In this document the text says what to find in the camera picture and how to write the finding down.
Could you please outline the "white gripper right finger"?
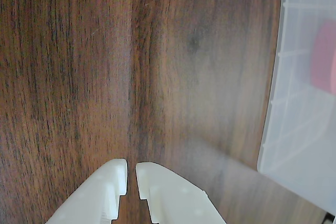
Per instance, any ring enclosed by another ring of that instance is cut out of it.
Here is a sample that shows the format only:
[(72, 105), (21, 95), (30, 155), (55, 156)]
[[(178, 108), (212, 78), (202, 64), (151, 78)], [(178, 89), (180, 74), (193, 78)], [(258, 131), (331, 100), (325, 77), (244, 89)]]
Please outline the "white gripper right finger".
[(152, 223), (225, 223), (207, 193), (153, 162), (137, 163), (139, 197), (148, 203)]

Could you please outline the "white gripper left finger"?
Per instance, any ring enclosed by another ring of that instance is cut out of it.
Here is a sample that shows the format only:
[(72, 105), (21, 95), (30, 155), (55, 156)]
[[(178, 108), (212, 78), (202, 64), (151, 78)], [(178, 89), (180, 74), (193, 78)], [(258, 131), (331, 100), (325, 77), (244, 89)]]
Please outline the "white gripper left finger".
[(55, 211), (47, 223), (112, 223), (120, 197), (127, 193), (128, 166), (112, 159), (90, 175)]

